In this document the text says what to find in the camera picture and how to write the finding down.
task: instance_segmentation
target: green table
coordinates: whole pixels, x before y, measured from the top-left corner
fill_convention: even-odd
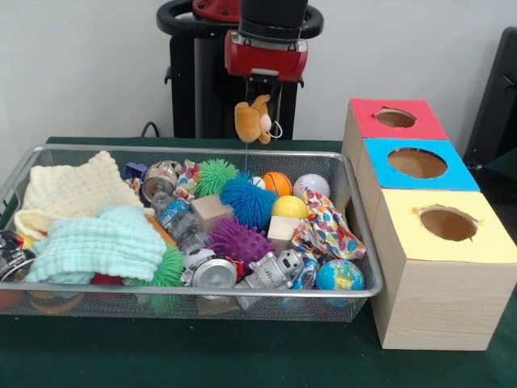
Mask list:
[[[152,138],[49,142],[242,146]],[[290,141],[269,148],[339,151],[341,145]],[[2,387],[501,387],[517,382],[514,297],[487,352],[382,350],[368,303],[350,324],[2,316],[0,333]]]

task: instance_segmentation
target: stuffed animal toy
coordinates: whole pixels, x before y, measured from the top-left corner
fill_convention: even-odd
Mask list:
[[[260,95],[249,105],[247,102],[235,106],[235,129],[245,143],[257,140],[263,144],[271,141],[271,119],[267,114],[269,95]]]

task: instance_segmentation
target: metal basket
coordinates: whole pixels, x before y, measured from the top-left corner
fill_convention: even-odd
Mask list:
[[[107,150],[120,171],[128,162],[151,165],[160,160],[203,162],[224,158],[254,175],[281,171],[293,182],[315,173],[327,179],[331,200],[345,212],[353,207],[367,255],[355,263],[364,274],[365,290],[257,290],[197,289],[190,287],[136,287],[51,285],[0,282],[0,314],[64,315],[124,318],[222,318],[282,321],[351,322],[368,297],[380,292],[383,280],[376,249],[350,162],[341,154],[292,151],[205,150],[91,145],[43,145],[30,150],[0,189],[0,226],[14,229],[12,216],[23,203],[33,166],[79,166],[100,150]],[[248,310],[236,297],[256,297]]]

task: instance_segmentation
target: green spiky ball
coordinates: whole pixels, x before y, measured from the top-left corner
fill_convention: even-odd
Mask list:
[[[177,247],[167,245],[163,260],[158,265],[158,269],[151,281],[129,279],[125,281],[125,284],[151,287],[182,287],[183,282],[180,278],[184,266],[185,257],[183,253]],[[157,314],[164,314],[170,311],[180,301],[181,297],[179,295],[152,294],[146,299]]]
[[[201,163],[201,178],[197,184],[199,196],[221,194],[223,187],[231,179],[235,179],[239,170],[224,159],[213,159]]]

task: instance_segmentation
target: light blue knitted cloth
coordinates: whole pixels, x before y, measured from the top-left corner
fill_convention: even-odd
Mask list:
[[[109,205],[97,218],[55,221],[32,249],[25,281],[86,285],[96,272],[151,281],[166,244],[143,208]]]

